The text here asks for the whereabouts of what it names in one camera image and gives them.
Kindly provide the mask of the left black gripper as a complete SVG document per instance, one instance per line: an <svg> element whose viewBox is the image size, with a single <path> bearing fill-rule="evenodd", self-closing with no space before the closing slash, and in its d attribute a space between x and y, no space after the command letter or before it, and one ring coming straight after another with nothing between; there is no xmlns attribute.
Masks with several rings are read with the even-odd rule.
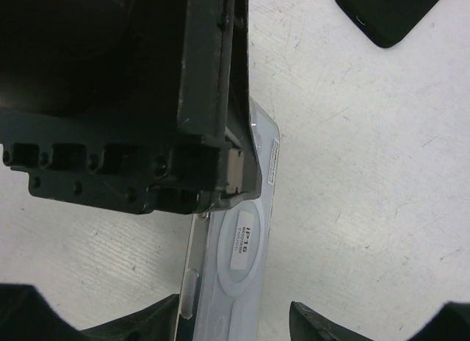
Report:
<svg viewBox="0 0 470 341"><path fill-rule="evenodd" d="M3 162L38 198L132 214L261 195L248 0L1 0Z"/></svg>

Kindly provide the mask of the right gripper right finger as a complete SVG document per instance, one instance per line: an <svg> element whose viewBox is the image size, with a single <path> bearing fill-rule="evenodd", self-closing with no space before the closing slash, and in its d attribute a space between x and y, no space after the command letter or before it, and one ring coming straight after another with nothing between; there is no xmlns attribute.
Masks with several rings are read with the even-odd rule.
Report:
<svg viewBox="0 0 470 341"><path fill-rule="evenodd" d="M368 338L322 316L300 302L289 309L291 340L367 341ZM468 340L469 304L448 302L410 340Z"/></svg>

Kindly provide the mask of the clear phone case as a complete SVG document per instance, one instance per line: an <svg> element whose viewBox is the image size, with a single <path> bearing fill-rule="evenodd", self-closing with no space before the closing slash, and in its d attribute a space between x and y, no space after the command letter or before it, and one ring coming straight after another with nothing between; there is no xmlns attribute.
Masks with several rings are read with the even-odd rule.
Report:
<svg viewBox="0 0 470 341"><path fill-rule="evenodd" d="M259 198L211 215L194 340L255 340L280 147L277 123L254 100Z"/></svg>

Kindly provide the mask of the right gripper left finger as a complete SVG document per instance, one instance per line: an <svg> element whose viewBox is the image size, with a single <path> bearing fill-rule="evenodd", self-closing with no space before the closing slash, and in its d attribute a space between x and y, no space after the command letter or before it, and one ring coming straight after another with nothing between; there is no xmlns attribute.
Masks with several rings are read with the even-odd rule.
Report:
<svg viewBox="0 0 470 341"><path fill-rule="evenodd" d="M130 315L78 330L62 319L36 287L1 285L2 340L171 340L178 295Z"/></svg>

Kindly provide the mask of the black cased phone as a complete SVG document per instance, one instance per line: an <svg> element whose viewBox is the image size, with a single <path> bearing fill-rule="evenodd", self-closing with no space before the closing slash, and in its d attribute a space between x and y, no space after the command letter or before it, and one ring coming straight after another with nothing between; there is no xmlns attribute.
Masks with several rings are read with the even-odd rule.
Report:
<svg viewBox="0 0 470 341"><path fill-rule="evenodd" d="M401 42L440 0L335 0L345 15L383 49Z"/></svg>

